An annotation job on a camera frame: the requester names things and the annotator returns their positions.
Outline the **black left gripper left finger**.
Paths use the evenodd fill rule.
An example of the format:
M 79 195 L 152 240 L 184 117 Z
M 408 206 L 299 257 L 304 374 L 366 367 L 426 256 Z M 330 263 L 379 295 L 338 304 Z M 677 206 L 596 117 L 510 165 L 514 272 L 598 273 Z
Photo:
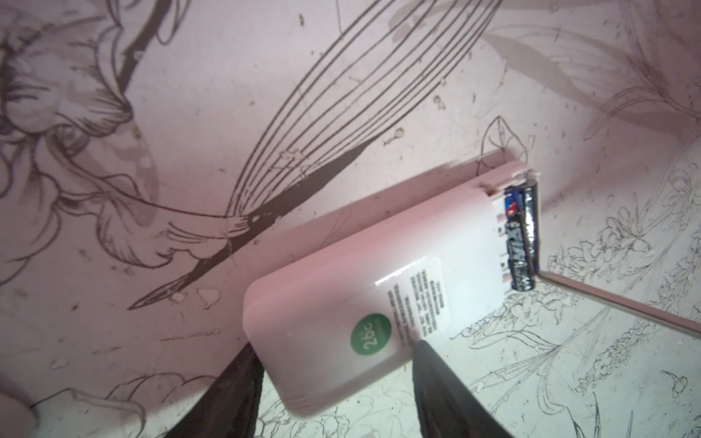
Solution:
M 165 437 L 254 437 L 264 372 L 252 346 L 244 346 Z

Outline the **small metal screwdriver tool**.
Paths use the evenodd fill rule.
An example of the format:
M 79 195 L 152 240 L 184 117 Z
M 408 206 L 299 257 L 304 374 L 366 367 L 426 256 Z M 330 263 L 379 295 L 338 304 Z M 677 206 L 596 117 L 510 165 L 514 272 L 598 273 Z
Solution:
M 644 303 L 628 299 L 627 297 L 622 297 L 551 272 L 539 271 L 535 277 L 542 282 L 559 288 L 566 288 L 571 292 L 596 300 L 606 306 L 617 308 L 617 310 L 622 310 L 639 318 L 651 320 L 666 328 L 700 339 L 700 323 L 697 321 L 682 318 L 673 313 L 659 310 L 659 308 L 654 308 Z

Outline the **black AAA battery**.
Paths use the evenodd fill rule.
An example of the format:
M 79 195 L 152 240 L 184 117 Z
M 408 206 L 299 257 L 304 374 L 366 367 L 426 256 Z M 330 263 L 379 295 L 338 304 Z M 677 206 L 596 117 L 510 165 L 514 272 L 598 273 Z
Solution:
M 538 184 L 529 178 L 524 184 L 505 192 L 507 254 L 512 289 L 519 292 L 535 288 L 539 269 Z

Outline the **white remote control green sticker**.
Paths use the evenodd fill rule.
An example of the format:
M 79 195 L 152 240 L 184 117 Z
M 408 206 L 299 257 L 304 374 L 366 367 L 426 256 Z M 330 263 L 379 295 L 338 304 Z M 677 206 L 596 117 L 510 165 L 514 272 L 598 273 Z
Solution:
M 254 281 L 243 329 L 287 410 L 310 417 L 498 310 L 512 290 L 509 162 Z

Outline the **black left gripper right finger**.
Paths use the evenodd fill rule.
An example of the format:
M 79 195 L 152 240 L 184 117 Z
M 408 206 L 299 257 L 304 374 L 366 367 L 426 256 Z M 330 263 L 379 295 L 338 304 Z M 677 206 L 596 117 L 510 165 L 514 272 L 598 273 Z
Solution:
M 511 438 L 426 341 L 413 348 L 413 383 L 424 438 Z

